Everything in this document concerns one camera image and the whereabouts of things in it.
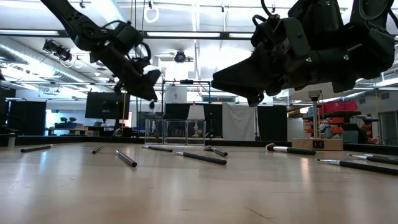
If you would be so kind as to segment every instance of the wooden block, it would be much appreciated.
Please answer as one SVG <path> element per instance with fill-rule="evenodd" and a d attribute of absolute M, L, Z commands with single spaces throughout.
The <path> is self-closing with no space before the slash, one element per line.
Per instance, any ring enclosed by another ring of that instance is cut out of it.
<path fill-rule="evenodd" d="M 292 139 L 292 147 L 318 151 L 342 151 L 342 139 Z"/>

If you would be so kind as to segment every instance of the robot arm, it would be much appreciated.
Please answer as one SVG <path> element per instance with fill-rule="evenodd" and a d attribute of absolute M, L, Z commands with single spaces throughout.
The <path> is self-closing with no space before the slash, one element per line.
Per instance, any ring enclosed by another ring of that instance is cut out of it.
<path fill-rule="evenodd" d="M 394 63 L 394 37 L 386 31 L 393 0 L 370 1 L 366 10 L 363 1 L 354 0 L 351 21 L 343 25 L 337 0 L 299 0 L 284 19 L 261 0 L 269 17 L 253 17 L 254 52 L 216 72 L 212 86 L 256 106 L 264 91 L 274 96 L 286 88 L 331 82 L 337 93 L 352 89 L 359 78 L 378 77 Z"/>
<path fill-rule="evenodd" d="M 58 18 L 79 49 L 90 51 L 91 63 L 102 61 L 124 83 L 127 92 L 146 100 L 157 100 L 153 86 L 160 72 L 154 70 L 143 75 L 150 65 L 150 49 L 130 22 L 118 22 L 114 30 L 97 26 L 78 12 L 67 0 L 41 0 Z M 142 44 L 148 57 L 127 59 L 133 47 Z"/>

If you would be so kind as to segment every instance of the computer monitor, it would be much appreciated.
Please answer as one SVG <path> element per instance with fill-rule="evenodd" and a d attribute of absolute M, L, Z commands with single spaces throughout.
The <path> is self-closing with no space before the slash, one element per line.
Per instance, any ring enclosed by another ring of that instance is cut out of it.
<path fill-rule="evenodd" d="M 89 92 L 87 94 L 86 118 L 123 119 L 124 108 L 124 119 L 129 119 L 129 106 L 129 94 Z"/>

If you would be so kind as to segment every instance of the curtain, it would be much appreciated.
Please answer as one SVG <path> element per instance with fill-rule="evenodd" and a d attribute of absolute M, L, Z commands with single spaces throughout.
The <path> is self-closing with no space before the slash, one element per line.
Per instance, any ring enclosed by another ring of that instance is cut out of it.
<path fill-rule="evenodd" d="M 228 141 L 255 140 L 254 109 L 223 103 L 223 137 Z"/>

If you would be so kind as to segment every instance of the wooden tabletop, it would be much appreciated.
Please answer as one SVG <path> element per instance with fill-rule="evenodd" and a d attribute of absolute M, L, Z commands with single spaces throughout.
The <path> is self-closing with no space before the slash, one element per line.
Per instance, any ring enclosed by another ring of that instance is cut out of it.
<path fill-rule="evenodd" d="M 1 223 L 398 223 L 397 177 L 315 161 L 348 161 L 347 152 L 221 148 L 229 152 L 226 166 L 137 144 L 59 144 L 25 154 L 3 148 Z M 222 159 L 202 147 L 174 149 Z"/>

